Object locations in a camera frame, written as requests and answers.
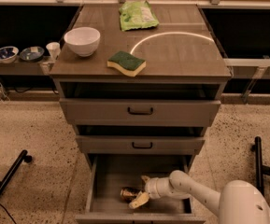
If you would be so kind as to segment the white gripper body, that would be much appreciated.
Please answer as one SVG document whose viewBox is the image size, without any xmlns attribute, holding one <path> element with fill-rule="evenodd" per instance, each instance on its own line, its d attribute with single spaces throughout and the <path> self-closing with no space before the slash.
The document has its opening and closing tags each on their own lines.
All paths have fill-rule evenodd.
<svg viewBox="0 0 270 224">
<path fill-rule="evenodd" d="M 162 197 L 170 197 L 173 188 L 168 177 L 150 178 L 145 184 L 145 192 L 151 199 L 160 199 Z"/>
</svg>

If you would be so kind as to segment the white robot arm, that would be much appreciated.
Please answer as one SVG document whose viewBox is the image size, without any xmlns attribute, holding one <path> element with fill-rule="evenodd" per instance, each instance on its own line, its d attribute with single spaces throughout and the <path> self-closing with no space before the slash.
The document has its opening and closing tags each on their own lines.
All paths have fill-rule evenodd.
<svg viewBox="0 0 270 224">
<path fill-rule="evenodd" d="M 180 199 L 190 194 L 218 219 L 219 224 L 270 224 L 270 206 L 263 195 L 250 183 L 234 180 L 227 183 L 221 192 L 210 189 L 176 170 L 168 177 L 142 175 L 143 191 L 129 203 L 136 209 L 150 199 L 169 197 Z"/>
</svg>

